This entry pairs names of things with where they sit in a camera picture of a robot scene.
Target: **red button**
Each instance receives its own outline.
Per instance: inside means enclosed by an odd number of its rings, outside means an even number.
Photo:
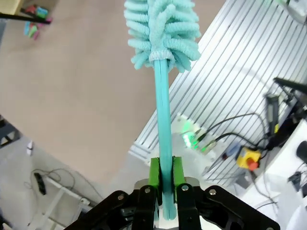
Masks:
[[[248,158],[246,160],[246,164],[248,165],[249,170],[254,171],[258,168],[259,164],[258,162],[255,162],[252,158]]]

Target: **screw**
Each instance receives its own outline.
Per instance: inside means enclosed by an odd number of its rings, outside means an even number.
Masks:
[[[209,191],[209,194],[212,195],[212,196],[216,195],[216,190],[215,189],[211,189]]]
[[[184,185],[184,186],[181,187],[181,189],[182,189],[182,191],[187,191],[187,190],[189,190],[189,187],[187,185]]]

